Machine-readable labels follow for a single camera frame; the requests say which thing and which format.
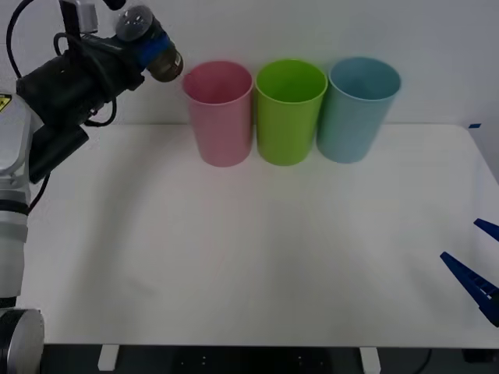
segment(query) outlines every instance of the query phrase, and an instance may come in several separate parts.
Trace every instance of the cup rim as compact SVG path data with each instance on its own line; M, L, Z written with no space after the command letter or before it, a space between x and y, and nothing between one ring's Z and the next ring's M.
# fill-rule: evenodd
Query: cup rim
M297 62L302 62L304 64L307 64L308 66L312 66L314 69L316 69L318 72L320 72L323 77L324 77L324 88L322 89L322 91L316 95L315 97L312 97L311 99L309 100L305 100L305 101L281 101L281 100L277 100L277 99L274 99L273 97L270 97L268 96L265 92L262 91L262 89L260 89L258 87L258 76L260 75L260 73L265 69L267 68L268 66L270 65L273 65L277 62L285 62L285 61L297 61ZM311 101L314 101L314 100L317 100L319 97L322 97L324 96L324 94L326 93L327 91L327 76L326 74L317 66L315 66L313 63L311 62L308 62L308 61L305 61L305 60L302 60L301 58L282 58L280 60L275 60L273 62L269 62L268 64L266 64L263 68L260 69L260 71L258 72L257 74L257 78L255 79L255 87L257 89L257 91L262 94L262 96L266 97L267 99L275 102L275 103L279 103L279 104L284 104L284 105L301 105L301 104L306 104L306 103L309 103Z
M336 86L336 84L334 84L333 82L333 79L331 78L331 74L333 73L333 70L342 62L346 62L348 60L356 60L357 58L362 58L362 59L365 59L365 60L370 60L370 61L375 61L375 62L379 62L385 66L387 66L392 72L394 72L396 74L396 76L398 77L398 88L397 90L390 96L386 96L386 97L382 97L381 99L362 99L361 97L357 97L357 96L352 96L350 95L349 93L346 93L344 90L340 89L338 86ZM367 103L376 103L376 102L379 102L379 101L386 101L386 100L390 100L391 98L393 98L396 94L398 94L398 92L400 91L400 89L402 88L402 78L400 77L400 74L398 73L398 71L393 67L391 66L390 64L384 62L384 61L381 61L381 60L378 60L377 58L372 58L372 57L364 57L364 56L353 56L353 57L347 57L347 58L343 58L341 59L340 61L336 62L334 64L334 66L329 70L329 73L327 74L327 79L329 80L329 83L336 89L338 90L339 92L341 92L342 94L344 94L346 97L350 97L351 99L353 100L357 100L357 101L365 101Z
M210 107L221 107L223 105L227 105L227 104L232 104L232 103L235 103L236 101L240 101L242 100L243 98L245 98L246 96L248 96L248 94L251 93L251 91L253 91L253 88L255 87L255 79L253 79L253 75L250 73L250 71L244 67L243 65L239 64L238 62L234 62L234 61L230 61L230 60L210 60L210 61L205 61L205 62L202 62L196 66L194 66L191 70L189 70L189 72L187 74L190 74L192 71L194 71L194 69L198 69L199 67L201 66L204 66L204 65L207 65L207 64L212 64L214 62L224 62L224 63L229 63L229 64L233 64L233 65L236 65L238 66L239 68L242 68L250 77L251 79L251 84L249 85L249 89L244 93L242 94L241 96L237 97L236 99L234 100L231 100L231 101L226 101L224 103L216 103L216 104L213 104L213 103L204 103L203 101L199 101L199 100L196 100L195 98L193 98L192 96L190 96L187 92L186 92L186 89L184 87L184 80L186 79L186 77L184 76L182 78L182 92L184 93L184 95L186 95L186 97L190 100L190 101L193 101L195 103L198 103L198 104L201 104L201 105L207 105L207 106L210 106Z

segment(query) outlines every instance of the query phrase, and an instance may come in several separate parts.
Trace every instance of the green cup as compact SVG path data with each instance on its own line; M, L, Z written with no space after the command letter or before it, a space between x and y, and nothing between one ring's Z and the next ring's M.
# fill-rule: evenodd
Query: green cup
M300 60L280 60L257 77L258 151L267 162L294 165L310 151L327 77Z

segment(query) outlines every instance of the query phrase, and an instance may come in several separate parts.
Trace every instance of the blue object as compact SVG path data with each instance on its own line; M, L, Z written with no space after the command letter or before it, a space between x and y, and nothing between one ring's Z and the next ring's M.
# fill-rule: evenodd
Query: blue object
M401 78L374 58L347 58L329 72L317 133L317 146L330 160L362 160L390 109Z
M499 226L484 220L476 220L474 224L499 241ZM449 270L478 304L480 311L496 327L499 327L499 288L481 277L447 252L441 258Z
M162 33L155 39L147 39L136 47L139 56L139 65L142 69L148 65L163 51L170 46L170 38L166 33Z

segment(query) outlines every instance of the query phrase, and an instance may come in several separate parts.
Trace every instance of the pink cup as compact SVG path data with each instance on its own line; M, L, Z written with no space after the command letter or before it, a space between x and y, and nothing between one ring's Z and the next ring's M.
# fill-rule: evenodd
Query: pink cup
M203 160L218 167L244 161L253 141L251 74L234 62L206 62L186 75L183 89Z

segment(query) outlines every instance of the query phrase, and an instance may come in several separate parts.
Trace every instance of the table leg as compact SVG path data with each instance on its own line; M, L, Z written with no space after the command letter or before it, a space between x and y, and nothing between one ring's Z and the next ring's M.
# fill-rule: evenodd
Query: table leg
M119 345L105 344L102 346L101 356L97 364L101 372L113 372L115 370L118 351Z
M360 358L365 374L380 374L381 364L376 348L360 348Z

